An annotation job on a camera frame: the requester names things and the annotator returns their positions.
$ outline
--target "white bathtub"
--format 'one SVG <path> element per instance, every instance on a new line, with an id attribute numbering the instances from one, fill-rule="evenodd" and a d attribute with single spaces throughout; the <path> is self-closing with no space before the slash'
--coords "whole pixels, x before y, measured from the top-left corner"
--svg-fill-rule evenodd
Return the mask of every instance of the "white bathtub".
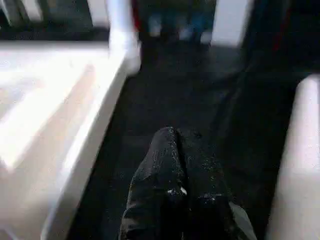
<path id="1" fill-rule="evenodd" d="M 19 82 L 31 73 L 40 83 L 0 120 L 1 238 L 66 237 L 125 82 L 125 67 L 125 55 L 109 55 L 103 45 L 1 46 L 2 88 L 4 79 L 19 76 Z"/>

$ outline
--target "white panel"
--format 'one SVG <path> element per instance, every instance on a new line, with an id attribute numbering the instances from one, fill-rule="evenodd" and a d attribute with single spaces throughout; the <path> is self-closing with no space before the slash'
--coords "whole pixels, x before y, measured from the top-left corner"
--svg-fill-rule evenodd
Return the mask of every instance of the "white panel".
<path id="1" fill-rule="evenodd" d="M 42 130 L 31 136 L 33 141 L 19 166 L 0 179 L 0 230 L 5 229 L 23 240 L 63 240 L 125 82 L 125 55 L 109 56 L 104 44 L 28 46 L 25 43 L 12 44 L 5 51 L 10 49 L 21 56 L 26 52 L 47 53 L 51 73 L 59 71 L 59 65 L 50 61 L 53 52 L 61 59 L 74 60 L 75 68 L 84 68 L 67 99 Z M 77 64 L 81 59 L 87 64 Z M 55 79 L 69 80 L 63 76 Z"/>
<path id="2" fill-rule="evenodd" d="M 107 0 L 87 0 L 93 26 L 109 27 Z"/>
<path id="3" fill-rule="evenodd" d="M 268 240 L 320 239 L 320 81 L 303 80 L 296 91 Z"/>
<path id="4" fill-rule="evenodd" d="M 42 12 L 39 8 L 37 0 L 21 0 L 24 8 L 32 21 L 41 21 L 43 19 Z"/>
<path id="5" fill-rule="evenodd" d="M 252 5 L 252 0 L 217 0 L 211 44 L 241 45 Z"/>

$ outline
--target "dark floor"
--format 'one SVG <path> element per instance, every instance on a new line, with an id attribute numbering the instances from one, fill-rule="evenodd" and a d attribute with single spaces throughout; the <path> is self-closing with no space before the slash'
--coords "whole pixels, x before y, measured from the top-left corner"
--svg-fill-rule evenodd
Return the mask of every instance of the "dark floor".
<path id="1" fill-rule="evenodd" d="M 227 48 L 144 44 L 142 69 L 123 88 L 69 239 L 115 239 L 131 178 L 165 126 L 197 129 L 212 142 L 234 200 L 263 239 L 295 87 L 308 73 L 276 57 L 244 74 L 243 59 Z"/>

